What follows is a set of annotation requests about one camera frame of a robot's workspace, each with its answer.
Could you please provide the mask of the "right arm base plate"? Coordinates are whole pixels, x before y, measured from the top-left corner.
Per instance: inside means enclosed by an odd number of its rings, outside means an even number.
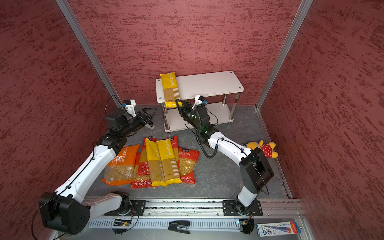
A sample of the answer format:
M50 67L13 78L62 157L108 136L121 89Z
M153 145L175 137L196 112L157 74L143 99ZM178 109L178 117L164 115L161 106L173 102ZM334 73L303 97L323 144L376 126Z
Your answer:
M223 212L224 216L247 216L250 217L253 215L254 217L263 216L263 210L260 201L254 200L248 207L245 207L238 199L235 200L224 200L223 204Z

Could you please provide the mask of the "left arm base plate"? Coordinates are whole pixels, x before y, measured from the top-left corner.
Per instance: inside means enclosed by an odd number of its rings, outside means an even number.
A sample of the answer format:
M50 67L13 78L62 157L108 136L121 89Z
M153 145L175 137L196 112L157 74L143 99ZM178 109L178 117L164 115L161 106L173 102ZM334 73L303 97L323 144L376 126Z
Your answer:
M104 216L143 216L147 201L145 200L129 200L122 203L117 210L108 212Z

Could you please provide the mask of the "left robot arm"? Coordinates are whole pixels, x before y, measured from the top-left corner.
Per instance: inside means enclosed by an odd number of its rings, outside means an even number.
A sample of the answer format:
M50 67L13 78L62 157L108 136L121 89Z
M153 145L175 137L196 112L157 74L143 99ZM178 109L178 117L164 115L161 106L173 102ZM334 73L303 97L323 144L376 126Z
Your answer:
M106 213L134 212L128 194L114 192L89 201L86 194L107 164L123 149L127 138L153 124L156 112L156 108L143 108L128 119L125 110L115 109L106 116L108 131L93 147L90 156L54 193L41 196L38 213L44 227L74 236L80 234L89 221Z

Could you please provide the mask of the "yellow spaghetti pack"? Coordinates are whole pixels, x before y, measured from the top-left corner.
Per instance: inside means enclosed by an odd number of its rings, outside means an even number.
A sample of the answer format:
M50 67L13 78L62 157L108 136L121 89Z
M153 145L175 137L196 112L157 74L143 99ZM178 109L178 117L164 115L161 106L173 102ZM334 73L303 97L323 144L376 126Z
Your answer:
M179 173L179 141L178 137L170 137L165 140L157 141L159 148L162 171L164 174L164 187L171 184L181 183Z
M152 187L166 186L159 148L156 142L146 138L146 152Z
M180 98L176 73L160 74L165 97L166 108L177 108L177 99Z

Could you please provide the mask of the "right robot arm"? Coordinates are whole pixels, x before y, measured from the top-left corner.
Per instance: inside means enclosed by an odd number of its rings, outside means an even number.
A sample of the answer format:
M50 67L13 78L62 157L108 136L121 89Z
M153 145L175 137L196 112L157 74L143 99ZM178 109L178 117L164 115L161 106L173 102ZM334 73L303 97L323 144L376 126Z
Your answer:
M239 214L248 214L263 188L269 194L267 183L274 176L274 172L266 154L260 147L252 149L240 145L216 129L210 122L203 97L198 97L194 104L180 99L175 102L180 116L196 130L195 138L204 155L212 159L221 152L240 168L243 187L235 198L235 206Z

